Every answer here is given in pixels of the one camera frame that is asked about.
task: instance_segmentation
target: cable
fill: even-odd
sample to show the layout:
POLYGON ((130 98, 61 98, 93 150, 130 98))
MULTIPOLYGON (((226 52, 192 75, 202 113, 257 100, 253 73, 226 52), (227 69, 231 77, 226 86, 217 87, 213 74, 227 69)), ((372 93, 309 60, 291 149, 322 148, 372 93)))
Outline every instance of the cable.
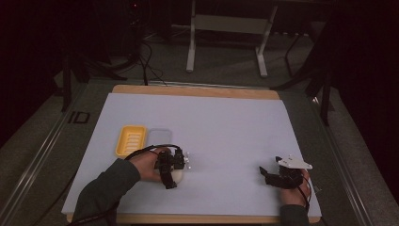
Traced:
POLYGON ((53 207, 56 205, 56 203, 61 199, 62 195, 67 191, 68 187, 71 185, 74 177, 76 176, 77 171, 73 174, 73 176, 70 178, 68 181, 67 185, 64 187, 64 189, 61 191, 61 193, 56 197, 56 199, 53 201, 53 203, 44 211, 44 213, 32 224, 32 226, 38 225, 44 217, 46 217, 49 213, 50 210, 53 209, 53 207))
MULTIPOLYGON (((306 179, 304 176, 302 176, 302 178, 308 183, 308 186, 311 187, 311 183, 309 182, 309 180, 306 179)), ((311 194, 309 195, 308 203, 311 203, 311 194)))
POLYGON ((306 197, 305 193, 302 191, 302 189, 301 189, 299 186, 297 186, 296 188, 298 188, 299 192, 302 194, 303 198, 305 199, 305 202, 306 202, 306 206, 305 206, 306 212, 309 212, 310 205, 309 205, 309 202, 308 202, 308 198, 306 197))

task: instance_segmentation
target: gray floor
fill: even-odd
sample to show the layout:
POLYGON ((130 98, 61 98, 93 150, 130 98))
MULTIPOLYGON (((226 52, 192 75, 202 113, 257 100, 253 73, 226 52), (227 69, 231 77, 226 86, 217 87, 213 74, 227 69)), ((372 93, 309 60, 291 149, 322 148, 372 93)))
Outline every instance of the gray floor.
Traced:
MULTIPOLYGON (((159 41, 156 36, 146 39, 152 47, 150 66, 154 73, 147 71, 148 77, 153 78, 151 84, 267 89, 290 79, 282 57, 293 38, 274 35, 269 39, 265 50, 269 76, 261 78, 254 52, 256 39, 223 40, 215 45, 209 37, 206 33, 199 37, 193 73, 185 72, 186 33, 174 37, 172 42, 159 41)), ((294 70, 304 62, 311 47, 312 43, 306 37, 298 42, 290 54, 294 70)), ((150 49, 143 46, 142 55, 147 58, 150 49)), ((121 70, 119 74, 129 78, 124 84, 142 83, 139 65, 121 70)), ((56 200, 79 167, 106 94, 116 84, 121 82, 98 74, 93 74, 87 85, 74 83, 75 102, 69 111, 60 113, 61 98, 49 98, 2 148, 2 207, 12 197, 12 191, 36 153, 48 154, 40 156, 46 161, 30 189, 26 189, 26 194, 21 196, 21 203, 11 215, 13 218, 9 225, 32 225, 56 200), (73 111, 90 113, 90 120, 86 124, 69 122, 73 111)), ((318 118, 318 105, 303 93, 306 85, 305 81, 279 95, 287 106, 301 152, 314 166, 311 178, 319 190, 316 196, 326 222, 328 225, 348 226, 398 225, 398 205, 386 188, 339 92, 334 89, 331 93, 330 126, 325 127, 318 118)), ((66 194, 61 196, 39 225, 67 224, 65 216, 60 213, 66 194)))

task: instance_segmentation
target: white metal bar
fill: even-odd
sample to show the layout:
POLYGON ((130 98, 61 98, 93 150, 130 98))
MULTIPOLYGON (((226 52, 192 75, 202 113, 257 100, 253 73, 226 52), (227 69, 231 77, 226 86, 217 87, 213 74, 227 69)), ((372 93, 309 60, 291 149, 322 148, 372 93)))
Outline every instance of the white metal bar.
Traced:
POLYGON ((264 63, 263 51, 264 51, 264 47, 266 46, 267 39, 270 36, 270 30, 272 29, 272 24, 273 24, 274 18, 276 16, 277 8, 278 8, 277 6, 273 7, 272 12, 270 13, 269 20, 267 20, 266 26, 264 27, 262 43, 259 47, 256 47, 256 49, 255 49, 256 57, 258 59, 259 72, 261 74, 261 77, 267 77, 267 70, 266 70, 266 65, 264 63))
POLYGON ((260 34, 267 25, 266 19, 238 18, 214 15, 196 15, 196 29, 260 34))

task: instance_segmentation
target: metal frame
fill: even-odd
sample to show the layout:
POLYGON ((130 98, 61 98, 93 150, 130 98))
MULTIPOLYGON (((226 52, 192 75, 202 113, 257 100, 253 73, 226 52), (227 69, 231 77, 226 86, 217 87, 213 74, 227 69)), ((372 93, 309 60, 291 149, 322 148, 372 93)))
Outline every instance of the metal frame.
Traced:
POLYGON ((196 14, 196 0, 191 1, 191 25, 190 25, 190 46, 188 48, 188 58, 186 71, 191 73, 194 71, 194 61, 196 56, 196 29, 214 30, 227 32, 241 32, 248 34, 263 35, 261 44, 255 48, 256 57, 258 59, 259 72, 261 77, 267 77, 267 70, 264 63, 263 51, 270 35, 270 30, 277 12, 277 5, 273 6, 268 20, 237 18, 225 16, 212 16, 196 14))

